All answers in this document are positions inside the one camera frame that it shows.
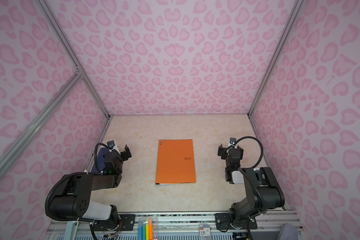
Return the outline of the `orange and black folder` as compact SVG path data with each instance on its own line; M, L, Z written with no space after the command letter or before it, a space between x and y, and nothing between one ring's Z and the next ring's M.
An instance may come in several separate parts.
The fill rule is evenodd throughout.
M159 140L156 184L196 182L193 141Z

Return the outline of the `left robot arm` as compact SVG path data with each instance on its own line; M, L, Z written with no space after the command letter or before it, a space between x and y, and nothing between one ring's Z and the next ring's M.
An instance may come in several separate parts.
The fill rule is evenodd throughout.
M45 213L55 221L81 221L90 224L92 231L120 231L122 219L117 207L91 201L96 190L112 189L119 186L122 179L123 163L131 158L129 147L120 151L113 141L97 143L103 146L104 167L95 164L97 171L76 172L64 175L50 190L45 201Z

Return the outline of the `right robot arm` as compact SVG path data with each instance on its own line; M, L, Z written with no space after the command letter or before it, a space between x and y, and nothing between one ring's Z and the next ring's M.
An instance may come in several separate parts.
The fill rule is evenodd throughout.
M270 167L242 168L244 150L240 147L219 146L218 156L226 162L225 179L232 185L244 185L246 197L233 203L226 213L215 214L217 230L255 230L256 217L268 210L281 208L285 197Z

